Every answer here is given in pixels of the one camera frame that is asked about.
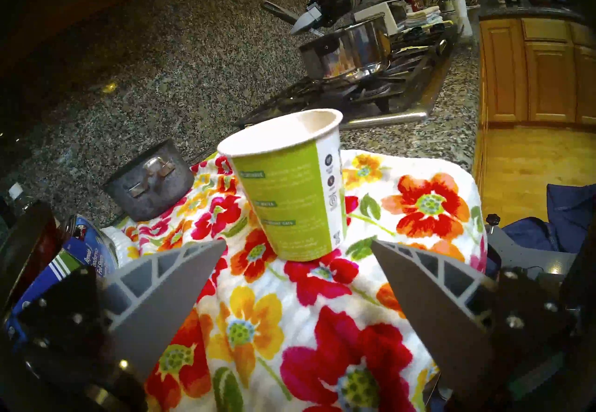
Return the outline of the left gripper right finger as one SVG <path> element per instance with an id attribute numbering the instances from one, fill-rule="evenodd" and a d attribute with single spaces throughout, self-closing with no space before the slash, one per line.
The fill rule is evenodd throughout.
<path id="1" fill-rule="evenodd" d="M 494 280 L 444 254 L 374 239 L 371 250 L 459 402 L 486 402 Z"/>

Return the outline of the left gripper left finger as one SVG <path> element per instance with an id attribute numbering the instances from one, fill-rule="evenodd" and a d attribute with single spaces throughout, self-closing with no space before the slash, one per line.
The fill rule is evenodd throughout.
<path id="1" fill-rule="evenodd" d="M 145 381 L 193 309 L 224 251 L 224 240 L 144 255 L 100 280 L 108 354 Z"/>

